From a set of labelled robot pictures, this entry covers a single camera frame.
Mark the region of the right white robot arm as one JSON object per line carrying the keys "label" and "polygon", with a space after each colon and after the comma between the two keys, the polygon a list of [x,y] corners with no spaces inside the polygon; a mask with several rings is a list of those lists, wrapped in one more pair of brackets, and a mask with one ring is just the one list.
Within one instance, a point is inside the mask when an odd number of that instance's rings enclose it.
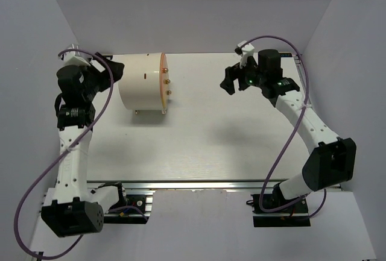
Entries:
{"label": "right white robot arm", "polygon": [[229,95],[239,90],[257,87],[272,106],[283,114],[307,147],[309,157],[300,173],[276,184],[270,199],[259,197],[259,210],[264,213],[286,212],[312,192],[352,179],[356,157],[356,143],[343,139],[332,131],[305,103],[305,94],[292,79],[283,76],[281,54],[265,49],[255,57],[254,49],[236,49],[239,63],[226,68],[220,87]]}

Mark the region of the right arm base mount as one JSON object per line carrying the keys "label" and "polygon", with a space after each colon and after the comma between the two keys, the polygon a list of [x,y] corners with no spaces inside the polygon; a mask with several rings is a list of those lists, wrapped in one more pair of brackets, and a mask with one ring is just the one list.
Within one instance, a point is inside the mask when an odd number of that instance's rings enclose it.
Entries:
{"label": "right arm base mount", "polygon": [[308,205],[304,198],[289,205],[279,192],[279,185],[273,187],[271,193],[264,193],[262,208],[259,205],[260,195],[253,194],[245,203],[252,208],[253,226],[255,228],[310,227]]}

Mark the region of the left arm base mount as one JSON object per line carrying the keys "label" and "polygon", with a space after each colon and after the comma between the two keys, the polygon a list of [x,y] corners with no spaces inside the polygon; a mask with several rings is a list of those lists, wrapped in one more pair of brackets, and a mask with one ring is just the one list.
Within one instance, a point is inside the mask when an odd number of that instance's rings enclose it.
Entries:
{"label": "left arm base mount", "polygon": [[153,196],[145,191],[126,188],[121,182],[104,183],[98,188],[114,186],[119,201],[104,215],[105,224],[146,224],[151,213]]}

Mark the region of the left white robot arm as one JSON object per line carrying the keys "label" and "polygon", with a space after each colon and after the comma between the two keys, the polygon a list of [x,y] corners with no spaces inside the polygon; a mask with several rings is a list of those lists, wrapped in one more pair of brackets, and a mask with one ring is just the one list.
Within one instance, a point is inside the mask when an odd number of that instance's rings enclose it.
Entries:
{"label": "left white robot arm", "polygon": [[62,59],[65,65],[57,72],[61,92],[55,101],[55,114],[60,151],[65,156],[59,161],[52,202],[42,207],[41,218],[58,237],[67,237],[100,232],[106,213],[121,212],[127,207],[119,181],[94,190],[87,188],[91,125],[96,119],[92,101],[98,92],[122,78],[124,64],[99,52],[93,59],[109,65],[103,71],[91,64],[91,57],[79,52],[68,52]]}

